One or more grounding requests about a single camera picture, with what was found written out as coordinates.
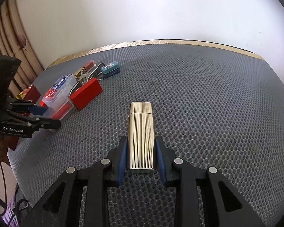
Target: human hand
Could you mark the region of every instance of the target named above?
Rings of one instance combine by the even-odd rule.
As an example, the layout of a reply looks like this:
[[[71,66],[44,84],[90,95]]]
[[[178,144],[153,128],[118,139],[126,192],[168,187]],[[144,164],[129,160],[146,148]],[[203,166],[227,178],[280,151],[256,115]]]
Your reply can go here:
[[[11,141],[10,136],[4,136],[0,139],[0,162],[5,162],[9,164],[7,152],[8,152],[8,144]]]

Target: honeycomb pattern surface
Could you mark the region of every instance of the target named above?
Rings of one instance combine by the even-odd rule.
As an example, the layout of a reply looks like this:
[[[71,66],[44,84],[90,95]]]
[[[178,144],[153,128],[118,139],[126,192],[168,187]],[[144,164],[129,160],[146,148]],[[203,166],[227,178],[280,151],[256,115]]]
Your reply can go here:
[[[195,167],[216,166],[266,226],[279,221],[284,214],[284,85],[265,61],[203,46],[141,45],[50,67],[34,84],[43,96],[60,76],[90,59],[118,61],[121,72],[102,80],[102,94],[63,120],[59,130],[35,132],[8,153],[31,205],[67,167],[86,168],[105,158],[127,133],[130,103],[145,101],[154,107],[156,135],[178,157]],[[175,192],[158,174],[126,172],[122,186],[108,190],[111,226],[173,226]]]

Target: triangular cutout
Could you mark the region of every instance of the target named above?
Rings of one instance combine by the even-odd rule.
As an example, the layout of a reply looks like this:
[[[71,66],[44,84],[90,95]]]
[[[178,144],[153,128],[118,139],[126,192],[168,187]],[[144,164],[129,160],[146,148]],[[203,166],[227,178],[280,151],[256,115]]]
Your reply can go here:
[[[65,182],[62,182],[55,190],[55,192],[49,197],[46,203],[42,206],[43,210],[50,211],[52,213],[58,213],[60,203],[62,200],[63,192],[65,188]]]
[[[222,195],[225,211],[231,212],[242,208],[241,202],[234,196],[230,189],[222,181],[218,182]]]

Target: curtain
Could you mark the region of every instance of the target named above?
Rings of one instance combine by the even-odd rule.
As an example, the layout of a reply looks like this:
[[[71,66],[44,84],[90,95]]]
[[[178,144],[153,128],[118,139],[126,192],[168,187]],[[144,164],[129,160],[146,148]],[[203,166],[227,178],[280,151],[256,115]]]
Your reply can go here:
[[[24,32],[16,0],[6,0],[0,7],[1,55],[16,57],[22,61],[9,86],[12,96],[16,96],[30,86],[43,71]]]

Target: table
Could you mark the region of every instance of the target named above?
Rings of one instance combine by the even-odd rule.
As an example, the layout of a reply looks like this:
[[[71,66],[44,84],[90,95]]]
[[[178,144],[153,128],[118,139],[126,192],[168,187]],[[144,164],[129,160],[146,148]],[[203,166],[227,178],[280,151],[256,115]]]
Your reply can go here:
[[[118,61],[121,72],[102,80],[103,93],[58,131],[40,130],[8,153],[32,205],[67,167],[86,168],[105,158],[127,133],[130,103],[147,101],[154,106],[155,133],[178,157],[200,168],[216,166],[267,226],[279,221],[284,85],[264,60],[186,44],[123,47],[46,69],[34,82],[41,96],[90,59]],[[173,226],[175,189],[165,189],[158,174],[126,172],[108,199],[111,226]],[[200,194],[199,200],[204,224]]]

